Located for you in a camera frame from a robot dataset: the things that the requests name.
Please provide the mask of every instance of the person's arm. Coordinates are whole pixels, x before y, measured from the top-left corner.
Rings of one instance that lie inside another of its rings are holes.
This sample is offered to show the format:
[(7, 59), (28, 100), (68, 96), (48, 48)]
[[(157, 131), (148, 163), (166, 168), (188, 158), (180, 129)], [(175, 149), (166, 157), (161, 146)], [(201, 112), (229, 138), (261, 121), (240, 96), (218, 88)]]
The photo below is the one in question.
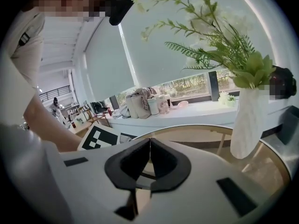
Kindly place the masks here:
[(30, 130), (42, 140), (56, 144), (60, 152), (76, 151), (81, 138), (67, 130), (51, 115), (41, 103), (38, 95), (34, 95), (24, 113), (24, 119)]

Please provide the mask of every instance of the vase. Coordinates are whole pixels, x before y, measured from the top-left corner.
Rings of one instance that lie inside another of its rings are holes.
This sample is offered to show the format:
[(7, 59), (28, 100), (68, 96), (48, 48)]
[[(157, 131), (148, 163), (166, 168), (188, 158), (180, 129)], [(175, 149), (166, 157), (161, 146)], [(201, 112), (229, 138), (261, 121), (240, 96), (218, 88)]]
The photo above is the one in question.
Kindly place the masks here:
[(240, 89), (239, 105), (231, 137), (230, 152), (247, 157), (258, 144), (268, 114), (269, 91)]

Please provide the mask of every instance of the railing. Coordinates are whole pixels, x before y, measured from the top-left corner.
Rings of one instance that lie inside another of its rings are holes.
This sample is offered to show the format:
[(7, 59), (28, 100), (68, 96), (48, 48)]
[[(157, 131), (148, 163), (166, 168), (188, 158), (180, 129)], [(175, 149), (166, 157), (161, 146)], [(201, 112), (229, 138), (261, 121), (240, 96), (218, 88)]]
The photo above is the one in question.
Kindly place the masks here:
[(42, 102), (47, 101), (47, 100), (53, 100), (54, 97), (60, 96), (60, 95), (64, 95), (67, 93), (70, 93), (71, 89), (70, 86), (64, 86), (52, 91), (48, 91), (46, 93), (40, 94), (39, 98), (41, 99)]

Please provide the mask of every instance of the trash can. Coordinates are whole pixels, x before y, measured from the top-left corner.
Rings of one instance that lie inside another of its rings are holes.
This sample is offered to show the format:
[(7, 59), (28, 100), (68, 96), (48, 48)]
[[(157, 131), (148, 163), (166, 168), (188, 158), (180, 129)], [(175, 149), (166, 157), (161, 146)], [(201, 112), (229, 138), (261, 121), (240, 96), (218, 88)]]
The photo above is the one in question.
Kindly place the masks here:
[(291, 141), (299, 144), (299, 109), (295, 106), (288, 108), (283, 114), (282, 122), (282, 128), (277, 137), (285, 145)]

